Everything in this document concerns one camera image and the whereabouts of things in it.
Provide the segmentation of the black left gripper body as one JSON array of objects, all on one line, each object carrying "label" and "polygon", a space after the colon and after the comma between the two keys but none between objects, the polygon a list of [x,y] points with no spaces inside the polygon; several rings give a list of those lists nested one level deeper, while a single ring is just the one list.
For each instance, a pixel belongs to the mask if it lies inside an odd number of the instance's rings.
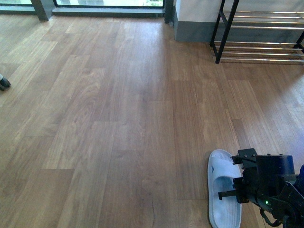
[{"label": "black left gripper body", "polygon": [[264,196],[261,186],[264,178],[256,176],[253,179],[220,177],[218,180],[218,198],[233,197],[237,203],[252,202],[254,204],[264,204]]}]

